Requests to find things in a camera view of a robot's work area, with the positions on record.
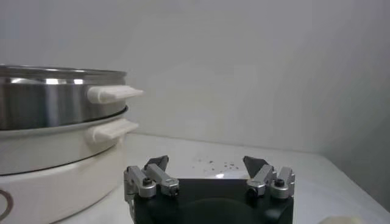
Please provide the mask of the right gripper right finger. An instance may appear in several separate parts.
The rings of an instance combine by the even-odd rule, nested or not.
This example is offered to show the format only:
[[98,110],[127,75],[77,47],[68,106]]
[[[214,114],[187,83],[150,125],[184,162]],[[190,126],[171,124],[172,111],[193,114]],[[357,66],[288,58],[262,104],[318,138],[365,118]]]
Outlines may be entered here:
[[266,191],[272,198],[285,200],[291,198],[295,193],[295,173],[290,167],[282,167],[279,172],[266,162],[250,156],[243,158],[243,163],[249,174],[246,181],[247,194],[252,198],[259,198],[265,195]]

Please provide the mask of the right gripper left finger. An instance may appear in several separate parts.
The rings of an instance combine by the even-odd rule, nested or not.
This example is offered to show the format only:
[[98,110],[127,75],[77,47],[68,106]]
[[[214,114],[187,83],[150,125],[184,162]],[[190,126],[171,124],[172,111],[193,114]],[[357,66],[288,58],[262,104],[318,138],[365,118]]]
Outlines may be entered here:
[[125,201],[131,201],[136,195],[141,198],[152,198],[156,196],[158,186],[163,195],[178,197],[179,180],[165,172],[168,162],[168,155],[164,155],[151,158],[142,169],[138,166],[128,166],[124,171]]

